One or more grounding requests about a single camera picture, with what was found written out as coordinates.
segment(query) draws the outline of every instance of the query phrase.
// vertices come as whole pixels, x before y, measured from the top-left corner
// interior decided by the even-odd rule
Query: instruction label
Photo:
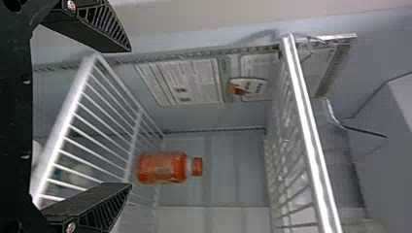
[[[160,106],[223,102],[216,58],[138,64],[136,70]]]
[[[280,61],[278,52],[267,54],[243,55],[240,58],[241,76],[267,80],[267,88],[271,89],[274,79],[279,74]],[[244,95],[242,101],[260,101],[272,99],[272,92],[264,90],[260,95]]]

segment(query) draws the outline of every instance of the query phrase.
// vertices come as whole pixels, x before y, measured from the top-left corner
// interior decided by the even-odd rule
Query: bottle cap
[[[203,174],[203,160],[196,157],[191,164],[191,175],[194,177],[200,177]]]

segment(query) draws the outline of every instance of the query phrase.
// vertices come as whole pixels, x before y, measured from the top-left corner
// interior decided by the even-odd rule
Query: wire shelf
[[[138,183],[135,159],[161,150],[163,136],[104,58],[85,58],[32,176],[33,203],[44,208],[99,183],[133,183],[114,231],[155,232],[159,187]]]
[[[275,233],[342,233],[292,34],[283,37],[265,167]]]

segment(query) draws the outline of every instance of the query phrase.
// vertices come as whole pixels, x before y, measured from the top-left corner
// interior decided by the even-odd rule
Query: screw
[[[76,12],[76,4],[72,0],[67,1],[67,9],[69,9],[71,12]]]
[[[76,230],[76,223],[75,222],[71,222],[66,229],[66,233],[73,233]]]
[[[24,84],[31,84],[30,76],[27,74],[22,75],[21,80]]]

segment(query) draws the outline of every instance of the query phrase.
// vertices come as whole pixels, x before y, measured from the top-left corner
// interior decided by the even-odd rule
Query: orange bottle
[[[180,151],[143,152],[137,160],[140,183],[182,183],[203,173],[202,158],[190,158]]]

